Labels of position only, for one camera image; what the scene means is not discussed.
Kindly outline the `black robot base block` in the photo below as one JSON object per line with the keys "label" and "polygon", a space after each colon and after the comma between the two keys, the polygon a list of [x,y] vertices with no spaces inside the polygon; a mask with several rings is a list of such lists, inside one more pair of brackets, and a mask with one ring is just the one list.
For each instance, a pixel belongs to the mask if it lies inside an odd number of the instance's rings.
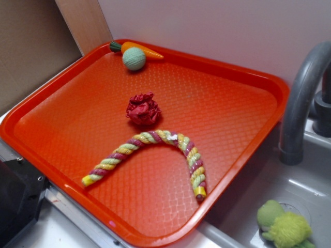
{"label": "black robot base block", "polygon": [[23,157],[1,161],[1,247],[38,222],[47,184],[46,176]]}

